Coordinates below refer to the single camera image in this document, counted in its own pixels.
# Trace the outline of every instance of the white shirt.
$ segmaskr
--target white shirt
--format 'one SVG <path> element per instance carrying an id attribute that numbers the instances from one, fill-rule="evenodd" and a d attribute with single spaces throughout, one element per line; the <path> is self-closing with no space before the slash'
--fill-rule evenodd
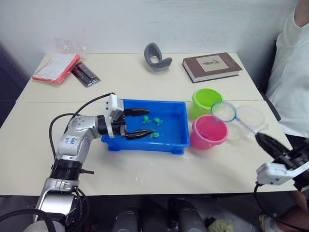
<path id="1" fill-rule="evenodd" d="M 294 12 L 277 38 L 267 97 L 286 134 L 309 137 L 309 24 L 298 27 Z"/>

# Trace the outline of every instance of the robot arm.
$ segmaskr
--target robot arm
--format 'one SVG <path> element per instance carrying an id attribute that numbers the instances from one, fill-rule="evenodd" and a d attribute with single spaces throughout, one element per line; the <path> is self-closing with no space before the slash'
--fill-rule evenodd
<path id="1" fill-rule="evenodd" d="M 257 133 L 259 145 L 274 158 L 257 169 L 257 183 L 260 185 L 281 185 L 293 179 L 299 191 L 309 188 L 309 139 L 293 150 L 288 150 L 268 135 Z"/>
<path id="2" fill-rule="evenodd" d="M 126 116 L 140 116 L 149 113 L 146 109 L 124 109 L 123 101 L 111 94 L 106 103 L 104 115 L 75 116 L 68 124 L 68 130 L 59 141 L 55 162 L 50 176 L 46 179 L 36 208 L 51 215 L 63 215 L 62 229 L 69 228 L 76 219 L 72 210 L 76 208 L 78 199 L 74 194 L 79 186 L 79 175 L 82 173 L 94 174 L 92 171 L 82 169 L 87 157 L 91 141 L 102 135 L 125 137 L 127 140 L 145 137 L 153 130 L 137 130 L 128 132 L 126 129 Z M 34 217 L 33 227 L 44 227 L 38 217 Z"/>

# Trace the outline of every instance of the white table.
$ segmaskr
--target white table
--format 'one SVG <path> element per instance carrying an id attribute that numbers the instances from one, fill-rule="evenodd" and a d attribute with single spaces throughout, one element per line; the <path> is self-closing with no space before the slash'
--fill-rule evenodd
<path id="1" fill-rule="evenodd" d="M 17 102 L 87 102 L 109 92 L 128 99 L 191 101 L 193 93 L 205 87 L 217 90 L 229 101 L 263 99 L 236 53 L 230 55 L 243 69 L 239 76 L 192 84 L 182 63 L 186 57 L 199 55 L 163 54 L 173 62 L 161 73 L 147 65 L 143 54 L 85 55 L 83 61 L 101 82 L 85 88 L 72 74 L 61 85 L 29 80 Z M 46 55 L 39 68 L 50 57 Z"/>
<path id="2" fill-rule="evenodd" d="M 19 102 L 15 105 L 0 129 L 0 194 L 40 194 L 53 164 L 49 123 L 55 116 L 74 112 L 82 104 Z M 291 148 L 264 101 L 234 101 L 233 104 L 250 104 L 261 110 L 269 124 L 265 132 Z M 93 103 L 82 114 L 99 115 L 102 108 L 103 103 Z M 61 118 L 54 125 L 56 147 L 67 121 L 68 118 Z M 82 174 L 80 187 L 87 195 L 253 192 L 256 169 L 271 160 L 254 138 L 226 141 L 208 151 L 189 147 L 183 156 L 148 151 L 111 152 L 97 139 L 92 142 L 83 165 L 95 174 Z M 292 182 L 288 182 L 280 187 L 263 186 L 260 190 L 293 189 Z"/>

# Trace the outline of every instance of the cable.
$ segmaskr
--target cable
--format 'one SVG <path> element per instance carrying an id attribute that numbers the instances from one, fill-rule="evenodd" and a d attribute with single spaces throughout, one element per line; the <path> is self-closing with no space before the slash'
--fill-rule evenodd
<path id="1" fill-rule="evenodd" d="M 83 202 L 81 199 L 81 196 L 79 195 L 78 191 L 75 191 L 76 196 L 78 197 L 79 200 L 79 219 L 78 221 L 80 221 L 82 219 L 82 212 L 83 212 Z"/>
<path id="2" fill-rule="evenodd" d="M 89 199 L 87 198 L 87 196 L 84 194 L 83 191 L 81 191 L 80 188 L 77 189 L 77 191 L 80 192 L 80 194 L 84 197 L 84 199 L 82 200 L 82 203 L 85 201 L 85 214 L 84 214 L 84 218 L 82 221 L 80 221 L 75 227 L 73 227 L 70 231 L 73 232 L 77 232 L 79 231 L 79 229 L 81 229 L 81 227 L 84 225 L 84 223 L 86 222 L 88 216 L 89 216 L 89 212 L 90 212 L 90 203 L 89 203 Z"/>
<path id="3" fill-rule="evenodd" d="M 22 210 L 13 211 L 13 212 L 10 212 L 8 214 L 1 216 L 0 222 L 2 222 L 3 220 L 5 220 L 7 218 L 17 216 L 17 215 L 22 215 L 22 214 L 38 215 L 40 218 L 42 218 L 45 221 L 48 232 L 56 232 L 55 226 L 54 226 L 51 218 L 48 216 L 47 213 L 45 213 L 44 211 L 39 210 L 39 209 L 22 209 Z"/>
<path id="4" fill-rule="evenodd" d="M 64 117 L 64 116 L 68 116 L 68 115 L 73 115 L 73 117 L 75 117 L 76 115 L 78 114 L 74 114 L 74 113 L 67 113 L 67 114 L 61 114 L 61 115 L 58 115 L 57 117 L 55 117 L 53 119 L 53 121 L 50 123 L 49 125 L 49 142 L 50 142 L 50 146 L 52 147 L 52 152 L 53 152 L 53 155 L 54 155 L 54 159 L 56 158 L 56 151 L 55 151 L 55 147 L 54 147 L 54 143 L 53 143 L 53 137 L 52 137 L 52 130 L 53 130 L 53 124 L 61 117 Z"/>
<path id="5" fill-rule="evenodd" d="M 86 103 L 85 103 L 84 105 L 82 105 L 82 107 L 79 108 L 75 113 L 78 114 L 79 112 L 81 112 L 81 111 L 82 111 L 86 106 L 88 106 L 89 104 L 91 104 L 91 103 L 93 103 L 93 102 L 95 102 L 95 101 L 97 101 L 97 100 L 99 100 L 99 99 L 108 97 L 108 96 L 110 96 L 111 94 L 115 94 L 115 93 L 114 93 L 114 92 L 112 92 L 112 93 L 107 93 L 107 94 L 101 95 L 101 96 L 99 96 L 99 97 L 96 97 L 96 98 L 94 98 L 94 99 L 92 99 L 92 100 L 86 102 Z M 69 126 L 69 124 L 67 124 L 66 129 L 64 130 L 64 132 L 67 132 L 68 126 Z"/>
<path id="6" fill-rule="evenodd" d="M 257 189 L 258 189 L 260 186 L 262 186 L 262 185 L 256 183 L 256 186 L 255 186 L 255 188 L 254 188 L 253 194 L 254 194 L 254 198 L 255 198 L 257 204 L 260 206 L 261 210 L 263 210 L 263 211 L 264 211 L 268 216 L 270 216 L 272 219 L 274 219 L 275 221 L 277 221 L 277 222 L 279 222 L 279 223 L 281 223 L 281 224 L 283 224 L 283 225 L 289 226 L 289 227 L 291 227 L 291 228 L 293 228 L 293 229 L 295 229 L 295 230 L 307 231 L 307 230 L 304 230 L 304 229 L 299 228 L 299 227 L 297 227 L 297 226 L 293 226 L 293 225 L 290 225 L 290 224 L 288 224 L 288 223 L 285 223 L 284 221 L 281 221 L 280 219 L 278 219 L 278 218 L 272 216 L 272 214 L 269 213 L 269 212 L 262 206 L 260 200 L 259 200 L 258 197 L 257 197 Z"/>
<path id="7" fill-rule="evenodd" d="M 56 158 L 56 151 L 55 151 L 55 147 L 54 147 L 54 143 L 53 143 L 53 138 L 52 138 L 52 130 L 53 130 L 53 124 L 61 117 L 64 117 L 64 116 L 69 116 L 69 115 L 72 115 L 72 118 L 70 119 L 70 121 L 77 115 L 79 115 L 78 113 L 81 112 L 86 106 L 88 106 L 89 104 L 99 100 L 99 99 L 102 99 L 102 98 L 105 98 L 107 96 L 110 96 L 111 94 L 114 94 L 113 92 L 112 93 L 107 93 L 107 94 L 104 94 L 104 95 L 101 95 L 99 97 L 96 97 L 88 102 L 86 102 L 82 107 L 80 107 L 75 113 L 67 113 L 67 114 L 61 114 L 61 115 L 58 115 L 57 117 L 55 117 L 53 119 L 53 121 L 50 123 L 49 125 L 49 142 L 50 142 L 50 146 L 52 148 L 52 152 L 53 152 L 53 155 L 54 155 L 54 159 Z M 68 126 L 69 124 L 67 124 L 66 126 L 66 129 L 64 132 L 67 132 L 68 130 Z"/>

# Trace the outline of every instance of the green toy frog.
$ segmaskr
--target green toy frog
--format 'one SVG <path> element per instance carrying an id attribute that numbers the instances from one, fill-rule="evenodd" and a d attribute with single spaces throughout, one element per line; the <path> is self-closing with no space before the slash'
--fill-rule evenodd
<path id="1" fill-rule="evenodd" d="M 148 118 L 147 115 L 144 116 L 144 121 L 143 124 L 149 124 L 150 123 L 150 119 Z"/>
<path id="2" fill-rule="evenodd" d="M 154 121 L 157 123 L 158 126 L 160 126 L 163 122 L 163 120 L 160 120 L 158 117 L 155 117 Z"/>
<path id="3" fill-rule="evenodd" d="M 151 135 L 150 135 L 150 138 L 157 138 L 157 137 L 159 137 L 160 136 L 160 134 L 158 133 L 158 132 L 154 132 L 154 133 L 152 133 Z"/>

